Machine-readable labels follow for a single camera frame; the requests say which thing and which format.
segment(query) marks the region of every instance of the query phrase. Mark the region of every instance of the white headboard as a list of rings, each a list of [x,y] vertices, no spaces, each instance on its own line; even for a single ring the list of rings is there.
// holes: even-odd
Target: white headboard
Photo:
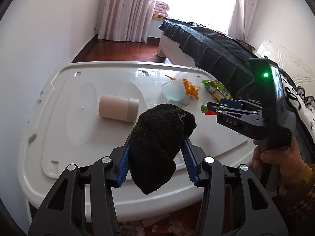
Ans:
[[[264,41],[257,53],[276,62],[288,73],[297,86],[305,89],[306,96],[315,97],[315,74],[300,57],[282,45],[271,41]]]

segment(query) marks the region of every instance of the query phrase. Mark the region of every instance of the screw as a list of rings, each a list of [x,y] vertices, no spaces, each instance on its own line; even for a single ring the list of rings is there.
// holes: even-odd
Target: screw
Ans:
[[[102,159],[102,162],[103,163],[109,163],[111,161],[111,157],[108,157],[108,156],[106,156],[106,157],[104,157],[103,159]]]
[[[239,166],[239,168],[240,168],[241,170],[244,170],[244,171],[247,171],[247,170],[248,170],[248,166],[245,165],[245,164],[241,164],[241,165]]]
[[[70,165],[67,167],[67,169],[70,170],[70,171],[74,170],[75,168],[76,168],[76,166],[75,166],[74,164],[70,164]]]
[[[215,162],[215,159],[213,159],[213,158],[210,157],[210,156],[204,158],[204,160],[205,160],[207,163],[214,163],[214,162]]]

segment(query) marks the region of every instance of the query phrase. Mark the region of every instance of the sleeve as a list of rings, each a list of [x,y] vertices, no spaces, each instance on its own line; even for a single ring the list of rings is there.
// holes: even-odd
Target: sleeve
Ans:
[[[315,165],[306,166],[302,183],[293,190],[282,185],[275,204],[284,218],[298,226],[315,205]]]

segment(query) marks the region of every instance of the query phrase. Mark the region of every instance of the orange dinosaur toy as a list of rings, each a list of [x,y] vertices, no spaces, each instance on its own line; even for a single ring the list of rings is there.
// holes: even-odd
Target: orange dinosaur toy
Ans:
[[[172,81],[176,80],[176,78],[173,78],[173,77],[170,77],[167,75],[166,75],[166,77],[170,78]],[[183,81],[184,86],[185,86],[186,95],[193,96],[196,100],[198,100],[199,99],[198,90],[200,89],[200,86],[196,87],[190,81],[188,81],[186,78],[182,78],[182,81]]]

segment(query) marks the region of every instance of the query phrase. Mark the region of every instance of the wooden floor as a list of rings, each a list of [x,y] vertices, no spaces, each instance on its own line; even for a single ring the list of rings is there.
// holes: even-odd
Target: wooden floor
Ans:
[[[74,62],[85,61],[147,61],[170,64],[167,58],[158,57],[157,41],[121,42],[98,40],[95,36],[75,57]]]

